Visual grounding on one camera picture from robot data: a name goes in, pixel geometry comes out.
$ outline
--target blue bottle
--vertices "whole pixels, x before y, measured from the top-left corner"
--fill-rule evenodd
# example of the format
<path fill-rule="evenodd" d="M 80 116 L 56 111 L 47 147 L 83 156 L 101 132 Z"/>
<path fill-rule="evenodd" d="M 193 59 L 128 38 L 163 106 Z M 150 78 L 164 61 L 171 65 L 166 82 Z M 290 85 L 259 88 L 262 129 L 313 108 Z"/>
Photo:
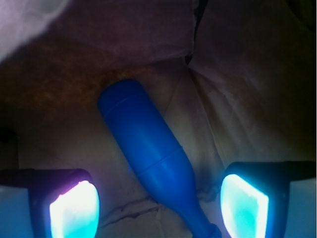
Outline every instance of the blue bottle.
<path fill-rule="evenodd" d="M 107 88 L 98 108 L 148 193 L 178 213 L 194 238 L 219 238 L 203 213 L 193 168 L 142 85 L 125 79 Z"/>

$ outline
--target black light housing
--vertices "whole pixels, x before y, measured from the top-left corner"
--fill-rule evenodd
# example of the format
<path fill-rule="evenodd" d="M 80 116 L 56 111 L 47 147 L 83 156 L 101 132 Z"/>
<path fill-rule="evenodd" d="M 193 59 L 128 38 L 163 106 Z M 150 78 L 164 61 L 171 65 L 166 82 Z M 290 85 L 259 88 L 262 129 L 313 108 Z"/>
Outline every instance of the black light housing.
<path fill-rule="evenodd" d="M 94 193 L 92 196 L 95 197 L 93 203 L 96 207 L 96 211 L 92 211 L 94 220 L 88 221 L 87 224 L 83 224 L 83 226 L 90 226 L 89 231 L 87 232 L 91 234 L 90 237 L 94 237 L 98 225 L 100 202 L 97 190 L 92 184 L 92 177 L 86 170 L 26 169 L 0 171 L 0 185 L 26 188 L 28 190 L 29 211 L 32 223 L 32 230 L 33 235 L 36 238 L 58 237 L 59 235 L 56 234 L 61 234 L 63 232 L 63 235 L 67 237 L 65 229 L 68 228 L 63 227 L 65 224 L 60 224 L 60 227 L 57 228 L 58 231 L 54 231 L 56 230 L 56 228 L 52 227 L 52 210 L 50 207 L 60 197 L 68 194 L 70 191 L 74 190 L 74 188 L 78 187 L 78 185 L 83 182 L 87 184 L 87 186 L 89 186 L 89 190 L 93 191 Z M 77 199 L 81 199 L 83 201 L 82 203 L 84 204 L 85 201 L 87 201 L 86 196 L 87 194 L 78 196 L 77 198 L 74 198 L 74 202 L 76 202 L 75 200 Z M 61 216 L 67 215 L 66 213 L 70 212 L 64 211 L 64 208 L 57 208 L 57 210 L 58 209 L 61 209 L 60 211 L 58 211 Z M 82 207 L 78 209 L 79 212 L 76 211 L 76 214 L 72 214 L 74 223 L 76 223 L 76 219 L 78 219 L 78 216 L 80 216 L 80 209 L 82 209 Z"/>
<path fill-rule="evenodd" d="M 225 171 L 220 195 L 230 235 L 284 237 L 290 183 L 311 178 L 316 178 L 316 162 L 312 161 L 231 164 Z"/>

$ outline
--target wrinkled fabric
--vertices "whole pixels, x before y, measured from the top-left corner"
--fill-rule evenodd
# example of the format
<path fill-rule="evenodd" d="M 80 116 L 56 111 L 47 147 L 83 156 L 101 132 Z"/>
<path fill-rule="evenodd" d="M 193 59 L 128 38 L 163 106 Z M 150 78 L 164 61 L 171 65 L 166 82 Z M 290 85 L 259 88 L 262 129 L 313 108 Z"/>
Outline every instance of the wrinkled fabric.
<path fill-rule="evenodd" d="M 316 159 L 316 34 L 285 1 L 210 1 L 193 80 L 221 160 Z"/>
<path fill-rule="evenodd" d="M 0 62 L 33 38 L 67 7 L 68 0 L 0 0 Z"/>
<path fill-rule="evenodd" d="M 101 199 L 97 237 L 192 237 L 142 188 L 98 112 L 119 80 L 148 92 L 224 238 L 219 185 L 230 163 L 316 160 L 316 34 L 282 0 L 213 0 L 194 42 L 197 3 L 71 1 L 0 63 L 0 127 L 18 136 L 17 152 L 1 143 L 1 155 L 22 169 L 86 169 Z"/>

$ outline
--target glowing light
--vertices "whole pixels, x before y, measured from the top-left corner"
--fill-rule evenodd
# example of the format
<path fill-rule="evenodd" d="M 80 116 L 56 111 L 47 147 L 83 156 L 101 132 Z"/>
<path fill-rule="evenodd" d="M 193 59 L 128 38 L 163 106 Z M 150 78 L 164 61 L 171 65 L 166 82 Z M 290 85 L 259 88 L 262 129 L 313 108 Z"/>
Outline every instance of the glowing light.
<path fill-rule="evenodd" d="M 265 238 L 268 196 L 237 175 L 224 178 L 220 192 L 223 222 L 233 238 Z"/>
<path fill-rule="evenodd" d="M 50 204 L 52 238 L 93 238 L 99 221 L 98 192 L 88 181 L 79 182 Z"/>

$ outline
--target bottle body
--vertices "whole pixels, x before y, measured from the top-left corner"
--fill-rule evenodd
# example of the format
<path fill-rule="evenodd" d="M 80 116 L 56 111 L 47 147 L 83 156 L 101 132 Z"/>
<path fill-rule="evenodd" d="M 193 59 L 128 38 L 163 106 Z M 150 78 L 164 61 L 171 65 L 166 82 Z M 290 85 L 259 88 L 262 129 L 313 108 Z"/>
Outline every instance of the bottle body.
<path fill-rule="evenodd" d="M 98 107 L 148 193 L 178 213 L 194 237 L 219 234 L 199 206 L 189 159 L 141 84 L 127 79 L 112 85 Z"/>

